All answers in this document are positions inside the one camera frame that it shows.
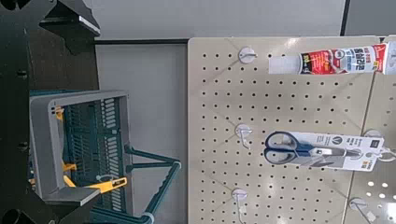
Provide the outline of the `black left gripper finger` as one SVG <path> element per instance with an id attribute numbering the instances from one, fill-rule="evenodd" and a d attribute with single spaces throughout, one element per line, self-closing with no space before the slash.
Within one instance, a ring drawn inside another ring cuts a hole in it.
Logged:
<path id="1" fill-rule="evenodd" d="M 83 0 L 56 0 L 39 25 L 60 36 L 74 55 L 85 51 L 101 34 L 101 28 Z"/>
<path id="2" fill-rule="evenodd" d="M 99 196 L 99 189 L 42 187 L 40 197 L 49 212 L 40 224 L 83 224 Z"/>

